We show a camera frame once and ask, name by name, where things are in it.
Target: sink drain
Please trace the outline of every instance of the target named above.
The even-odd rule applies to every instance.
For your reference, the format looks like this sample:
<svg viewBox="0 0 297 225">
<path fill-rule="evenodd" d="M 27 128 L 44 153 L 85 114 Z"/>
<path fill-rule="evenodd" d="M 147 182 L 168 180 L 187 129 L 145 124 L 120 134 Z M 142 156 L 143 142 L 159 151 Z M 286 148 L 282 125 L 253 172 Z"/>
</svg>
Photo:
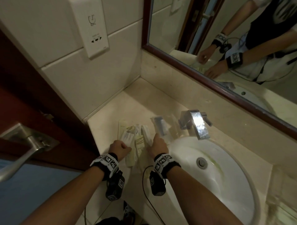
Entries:
<svg viewBox="0 0 297 225">
<path fill-rule="evenodd" d="M 198 158 L 196 163 L 200 169 L 206 169 L 208 166 L 208 163 L 204 158 Z"/>
</svg>

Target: black sneaker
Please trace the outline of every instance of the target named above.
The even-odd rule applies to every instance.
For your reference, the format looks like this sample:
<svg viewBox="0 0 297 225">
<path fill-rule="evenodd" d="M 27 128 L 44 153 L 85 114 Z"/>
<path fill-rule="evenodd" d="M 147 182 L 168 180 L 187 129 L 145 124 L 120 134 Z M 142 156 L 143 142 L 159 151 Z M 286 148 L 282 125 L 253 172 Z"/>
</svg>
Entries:
<svg viewBox="0 0 297 225">
<path fill-rule="evenodd" d="M 135 224 L 135 211 L 127 202 L 124 201 L 124 221 L 131 221 L 131 225 Z"/>
</svg>

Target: shoe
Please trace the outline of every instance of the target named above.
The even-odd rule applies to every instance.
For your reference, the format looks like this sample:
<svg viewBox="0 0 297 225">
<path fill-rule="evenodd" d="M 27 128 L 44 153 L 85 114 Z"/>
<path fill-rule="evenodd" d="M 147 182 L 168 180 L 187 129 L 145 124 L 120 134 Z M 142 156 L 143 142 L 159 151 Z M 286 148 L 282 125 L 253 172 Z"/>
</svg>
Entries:
<svg viewBox="0 0 297 225">
<path fill-rule="evenodd" d="M 124 220 L 128 218 L 132 219 L 132 225 L 135 224 L 135 211 L 132 209 L 127 202 L 124 201 Z"/>
</svg>

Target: forearm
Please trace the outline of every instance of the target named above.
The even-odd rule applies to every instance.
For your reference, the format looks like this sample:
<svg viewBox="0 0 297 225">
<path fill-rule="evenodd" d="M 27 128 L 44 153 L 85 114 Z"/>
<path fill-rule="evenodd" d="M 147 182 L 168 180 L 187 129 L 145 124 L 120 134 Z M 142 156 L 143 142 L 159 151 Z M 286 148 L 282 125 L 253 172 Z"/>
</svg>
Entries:
<svg viewBox="0 0 297 225">
<path fill-rule="evenodd" d="M 52 195 L 22 224 L 74 225 L 103 177 L 102 170 L 91 167 Z"/>
<path fill-rule="evenodd" d="M 249 65 L 251 63 L 259 61 L 265 56 L 284 50 L 292 44 L 296 43 L 296 40 L 297 32 L 291 30 L 283 34 L 282 36 L 258 45 L 255 48 L 252 48 L 243 53 L 243 65 Z"/>
<path fill-rule="evenodd" d="M 253 0 L 247 1 L 229 20 L 227 25 L 222 30 L 222 33 L 227 36 L 236 30 L 247 18 L 249 18 L 256 10 L 258 6 Z"/>
<path fill-rule="evenodd" d="M 167 178 L 189 225 L 242 225 L 214 194 L 182 168 L 173 167 Z"/>
</svg>

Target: mirror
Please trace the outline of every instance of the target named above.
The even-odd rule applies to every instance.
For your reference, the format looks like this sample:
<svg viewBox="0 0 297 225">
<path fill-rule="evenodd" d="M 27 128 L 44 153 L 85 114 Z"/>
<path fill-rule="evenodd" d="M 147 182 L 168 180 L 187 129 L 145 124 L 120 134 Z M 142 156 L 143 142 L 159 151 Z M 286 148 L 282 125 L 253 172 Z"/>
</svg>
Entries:
<svg viewBox="0 0 297 225">
<path fill-rule="evenodd" d="M 297 127 L 297 0 L 154 0 L 149 44 Z"/>
</svg>

